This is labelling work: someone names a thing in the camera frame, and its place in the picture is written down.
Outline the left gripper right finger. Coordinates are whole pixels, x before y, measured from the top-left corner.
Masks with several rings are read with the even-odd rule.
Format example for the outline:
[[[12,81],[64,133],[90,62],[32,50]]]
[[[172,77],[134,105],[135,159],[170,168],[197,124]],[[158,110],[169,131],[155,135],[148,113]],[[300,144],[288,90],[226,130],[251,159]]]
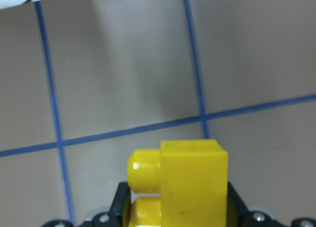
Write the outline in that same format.
[[[231,182],[228,182],[227,194],[227,227],[242,227],[247,215],[247,206],[233,187]]]

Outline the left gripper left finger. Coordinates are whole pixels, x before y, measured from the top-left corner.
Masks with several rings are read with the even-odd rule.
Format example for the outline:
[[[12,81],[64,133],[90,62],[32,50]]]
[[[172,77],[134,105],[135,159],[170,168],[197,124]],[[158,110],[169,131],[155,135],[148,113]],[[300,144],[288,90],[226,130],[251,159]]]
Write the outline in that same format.
[[[131,190],[127,182],[120,182],[110,207],[115,227],[128,227],[131,208]]]

